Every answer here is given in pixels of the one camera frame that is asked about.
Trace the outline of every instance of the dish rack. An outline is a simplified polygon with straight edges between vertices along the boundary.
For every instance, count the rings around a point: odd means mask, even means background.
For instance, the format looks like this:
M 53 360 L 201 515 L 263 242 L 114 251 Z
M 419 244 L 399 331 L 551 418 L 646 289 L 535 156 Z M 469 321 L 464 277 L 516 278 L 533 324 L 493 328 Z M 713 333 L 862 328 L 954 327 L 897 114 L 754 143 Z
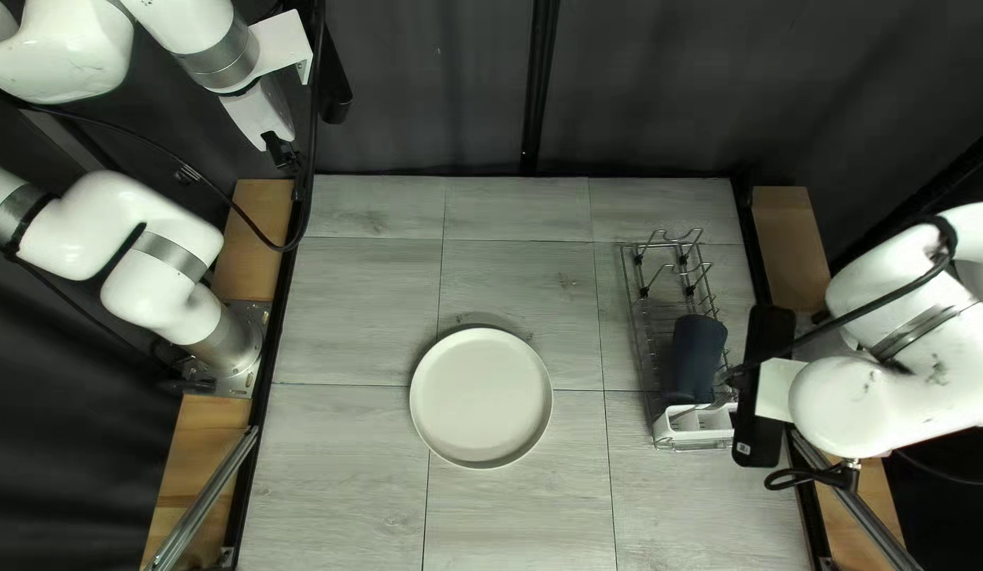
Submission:
M 642 244 L 619 247 L 635 348 L 639 382 L 647 419 L 653 427 L 654 447 L 676 452 L 720 450 L 731 446 L 737 392 L 718 382 L 728 368 L 725 349 L 721 367 L 714 375 L 714 409 L 706 404 L 665 402 L 671 392 L 670 371 L 675 321 L 687 314 L 718 319 L 720 308 L 710 287 L 712 263 L 703 261 L 702 228 L 695 227 L 679 238 L 669 238 L 665 229 L 655 229 Z

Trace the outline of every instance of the black pole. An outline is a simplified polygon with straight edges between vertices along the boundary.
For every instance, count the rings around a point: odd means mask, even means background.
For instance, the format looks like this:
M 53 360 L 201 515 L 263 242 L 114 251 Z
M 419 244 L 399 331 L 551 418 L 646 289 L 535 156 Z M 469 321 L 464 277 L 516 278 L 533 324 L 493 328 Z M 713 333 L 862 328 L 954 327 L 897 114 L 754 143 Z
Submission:
M 520 172 L 523 174 L 537 171 L 560 5 L 561 0 L 534 0 L 534 19 L 530 24 L 530 61 L 527 63 L 527 102 L 523 108 L 523 143 L 520 146 Z

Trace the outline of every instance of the metallic band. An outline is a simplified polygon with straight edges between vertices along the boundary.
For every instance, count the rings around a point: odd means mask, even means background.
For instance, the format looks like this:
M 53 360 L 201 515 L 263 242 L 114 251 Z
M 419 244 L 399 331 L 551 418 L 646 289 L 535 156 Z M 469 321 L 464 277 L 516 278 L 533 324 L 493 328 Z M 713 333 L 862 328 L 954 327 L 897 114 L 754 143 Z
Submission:
M 886 335 L 881 342 L 875 344 L 872 347 L 872 356 L 876 357 L 882 363 L 889 361 L 893 356 L 900 353 L 905 346 L 916 342 L 925 333 L 960 315 L 962 311 L 977 303 L 979 303 L 978 300 L 973 300 L 969 304 L 959 308 L 956 306 L 930 307 L 911 321 L 907 321 L 904 325 L 898 327 L 896 331 Z
M 215 45 L 193 54 L 173 54 L 199 85 L 219 89 L 237 84 L 259 60 L 259 41 L 234 12 L 231 28 Z
M 132 245 L 132 250 L 138 250 L 149 254 L 168 266 L 180 271 L 186 278 L 192 281 L 202 279 L 206 273 L 206 264 L 195 254 L 185 248 L 180 247 L 167 238 L 163 238 L 152 232 L 143 232 L 139 239 Z
M 13 190 L 0 204 L 0 248 L 15 241 L 15 234 L 25 220 L 47 193 L 31 184 L 24 184 Z
M 201 342 L 183 348 L 220 375 L 236 375 L 255 365 L 262 347 L 262 332 L 220 307 L 220 321 Z

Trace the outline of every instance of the black cable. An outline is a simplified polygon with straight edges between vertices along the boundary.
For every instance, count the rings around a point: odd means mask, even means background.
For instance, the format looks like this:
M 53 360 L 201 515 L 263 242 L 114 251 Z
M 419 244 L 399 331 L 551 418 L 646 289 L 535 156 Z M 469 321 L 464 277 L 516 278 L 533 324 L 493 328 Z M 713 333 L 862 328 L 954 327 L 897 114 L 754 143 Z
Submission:
M 784 476 L 792 476 L 789 480 L 776 482 Z M 827 469 L 813 471 L 803 468 L 783 468 L 772 472 L 764 478 L 762 484 L 767 490 L 778 492 L 788 487 L 800 486 L 809 482 L 819 482 L 827 486 L 839 487 L 853 492 L 858 488 L 858 471 L 842 462 L 833 464 Z
M 27 102 L 22 102 L 21 100 L 16 100 L 15 101 L 15 104 L 20 109 L 35 110 L 36 112 L 39 112 L 39 113 L 47 113 L 48 115 L 55 115 L 55 116 L 58 116 L 58 117 L 64 117 L 66 119 L 71 119 L 73 121 L 79 121 L 81 123 L 89 123 L 89 124 L 92 124 L 92 125 L 96 125 L 97 127 L 103 127 L 104 129 L 107 129 L 107 130 L 114 131 L 114 132 L 119 133 L 119 134 L 122 134 L 122 135 L 126 135 L 126 136 L 129 136 L 129 137 L 132 137 L 133 139 L 135 139 L 135 140 L 137 140 L 137 141 L 145 144 L 149 148 L 158 150 L 158 151 L 162 152 L 163 154 L 169 156 L 171 159 L 175 160 L 178 164 L 180 164 L 180 166 L 183 169 L 186 169 L 186 170 L 190 171 L 192 175 L 194 175 L 196 178 L 198 178 L 200 181 L 202 181 L 206 186 L 208 186 L 211 190 L 213 190 L 213 192 L 215 192 L 217 194 L 217 196 L 219 196 L 219 198 L 223 202 L 225 202 L 226 205 L 231 210 L 233 210 L 238 216 L 241 217 L 242 220 L 244 220 L 244 223 L 247 224 L 249 226 L 249 228 L 252 229 L 252 232 L 255 233 L 255 236 L 263 244 L 265 244 L 266 247 L 269 248 L 270 250 L 273 250 L 275 252 L 289 252 L 290 250 L 293 250 L 293 249 L 295 249 L 297 247 L 297 245 L 300 243 L 300 239 L 305 235 L 305 232 L 304 231 L 307 229 L 307 212 L 310 209 L 303 210 L 302 211 L 301 217 L 298 220 L 298 235 L 297 235 L 298 237 L 295 240 L 292 240 L 289 243 L 284 244 L 284 245 L 274 244 L 273 241 L 271 241 L 262 232 L 262 230 L 258 226 L 256 226 L 255 222 L 252 221 L 251 217 L 248 216 L 247 213 L 245 213 L 244 210 L 240 206 L 238 206 L 236 202 L 234 202 L 229 196 L 227 196 L 227 194 L 225 192 L 223 192 L 223 190 L 220 189 L 220 187 L 216 186 L 212 181 L 210 181 L 208 178 L 206 178 L 206 176 L 203 175 L 198 169 L 196 169 L 195 167 L 193 167 L 193 165 L 190 162 L 185 161 L 177 153 L 175 153 L 174 151 L 166 148 L 165 146 L 161 145 L 160 143 L 158 143 L 158 142 L 150 139 L 149 137 L 146 137 L 145 135 L 140 135 L 139 133 L 136 133 L 135 131 L 133 131 L 131 129 L 122 127 L 121 125 L 117 125 L 115 123 L 110 123 L 110 122 L 102 121 L 102 120 L 99 120 L 99 119 L 92 119 L 92 118 L 86 117 L 84 115 L 77 115 L 75 113 L 68 112 L 67 110 L 53 109 L 53 108 L 49 108 L 49 107 L 41 107 L 41 106 L 37 106 L 37 105 L 32 105 L 32 104 L 27 103 Z
M 981 480 L 968 480 L 966 477 L 960 477 L 959 475 L 947 474 L 941 471 L 939 468 L 934 468 L 929 465 L 923 464 L 921 461 L 916 461 L 907 455 L 904 450 L 893 450 L 893 454 L 903 458 L 905 461 L 920 469 L 923 472 L 932 474 L 936 477 L 940 477 L 942 480 L 953 482 L 955 484 L 964 484 L 965 486 L 983 486 L 983 481 Z
M 133 344 L 130 344 L 128 342 L 128 339 L 126 339 L 125 337 L 121 336 L 119 333 L 117 333 L 117 331 L 114 331 L 113 329 L 111 329 L 103 321 L 97 319 L 95 315 L 93 315 L 93 314 L 89 313 L 88 311 L 86 311 L 86 309 L 84 307 L 82 307 L 81 305 L 79 305 L 66 292 L 62 291 L 61 288 L 57 287 L 53 283 L 53 281 L 51 281 L 45 275 L 43 275 L 40 270 L 37 270 L 32 265 L 30 265 L 28 263 L 25 263 L 23 261 L 20 261 L 20 260 L 18 260 L 16 258 L 13 258 L 12 261 L 18 263 L 21 267 L 23 267 L 26 271 L 28 271 L 34 278 L 36 278 L 37 281 L 39 281 L 40 283 L 42 283 L 44 286 L 47 286 L 47 288 L 49 290 L 51 290 L 52 292 L 54 292 L 54 294 L 56 294 L 59 298 L 61 298 L 61 300 L 63 302 L 65 302 L 66 304 L 68 304 L 69 306 L 71 306 L 71 308 L 74 309 L 75 311 L 79 312 L 83 317 L 85 317 L 86 319 L 88 319 L 93 325 L 96 325 L 101 330 L 103 330 L 104 333 L 106 333 L 107 335 L 110 335 L 111 337 L 113 337 L 118 343 L 120 343 L 120 344 L 128 347 L 129 349 L 131 349 L 132 351 L 134 351 L 136 354 L 142 356 L 143 357 L 143 360 L 147 360 L 147 358 L 149 358 L 149 356 L 147 356 L 146 354 L 144 354 L 139 349 L 139 347 L 137 347 L 137 346 L 135 346 Z M 154 361 L 155 361 L 155 363 L 156 363 L 156 365 L 158 367 L 160 367 L 160 368 L 163 367 L 163 363 L 160 363 L 158 360 L 155 360 L 155 359 L 154 359 Z
M 851 323 L 853 320 L 858 319 L 860 317 L 864 317 L 872 313 L 873 311 L 882 308 L 883 306 L 891 304 L 896 300 L 902 298 L 903 296 L 906 296 L 908 293 L 914 292 L 924 284 L 928 283 L 929 281 L 937 277 L 937 275 L 945 271 L 946 268 L 949 266 L 950 262 L 953 261 L 953 255 L 956 252 L 956 244 L 957 244 L 956 229 L 954 229 L 953 226 L 949 224 L 949 221 L 946 220 L 946 218 L 939 215 L 920 217 L 915 221 L 915 225 L 913 226 L 919 224 L 930 224 L 933 225 L 934 227 L 939 228 L 939 235 L 940 235 L 939 249 L 934 254 L 933 256 L 934 264 L 928 271 L 922 274 L 919 278 L 914 279 L 910 283 L 903 285 L 902 287 L 897 288 L 896 290 L 893 290 L 892 292 L 889 292 L 876 300 L 873 300 L 859 308 L 853 309 L 848 313 L 844 313 L 838 318 L 831 319 L 828 322 L 823 323 L 822 325 L 816 327 L 814 330 L 809 331 L 808 333 L 805 333 L 804 335 L 798 337 L 790 344 L 780 347 L 775 351 L 771 351 L 760 357 L 753 357 L 749 361 L 746 361 L 741 365 L 732 367 L 730 370 L 728 370 L 725 373 L 724 375 L 725 378 L 732 378 L 750 369 L 755 369 L 756 367 L 762 365 L 764 362 L 770 360 L 771 358 L 780 357 L 781 355 L 785 355 L 795 347 L 811 342 L 813 339 L 815 339 L 819 335 L 822 335 L 823 333 L 837 329 L 838 327 Z

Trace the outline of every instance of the table surface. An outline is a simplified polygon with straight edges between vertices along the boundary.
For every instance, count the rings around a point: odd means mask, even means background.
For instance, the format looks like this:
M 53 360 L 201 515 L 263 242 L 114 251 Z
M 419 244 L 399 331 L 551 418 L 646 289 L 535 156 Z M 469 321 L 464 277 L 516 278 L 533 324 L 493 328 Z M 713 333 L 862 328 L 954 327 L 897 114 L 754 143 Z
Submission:
M 727 180 L 317 178 L 242 569 L 807 569 L 768 471 L 651 446 L 615 253 L 655 227 L 704 228 L 740 351 L 754 297 Z M 487 472 L 430 454 L 407 406 L 425 348 L 478 323 L 531 344 L 555 389 L 541 442 Z

